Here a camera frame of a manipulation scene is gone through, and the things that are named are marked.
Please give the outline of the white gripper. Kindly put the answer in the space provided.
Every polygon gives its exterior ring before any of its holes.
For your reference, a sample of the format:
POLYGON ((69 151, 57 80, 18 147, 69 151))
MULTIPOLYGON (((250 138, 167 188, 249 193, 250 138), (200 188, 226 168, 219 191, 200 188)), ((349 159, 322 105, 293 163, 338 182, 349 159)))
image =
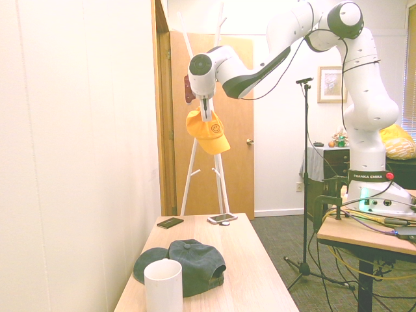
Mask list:
POLYGON ((200 99, 200 112, 203 122, 210 122, 212 120, 213 99, 200 99))

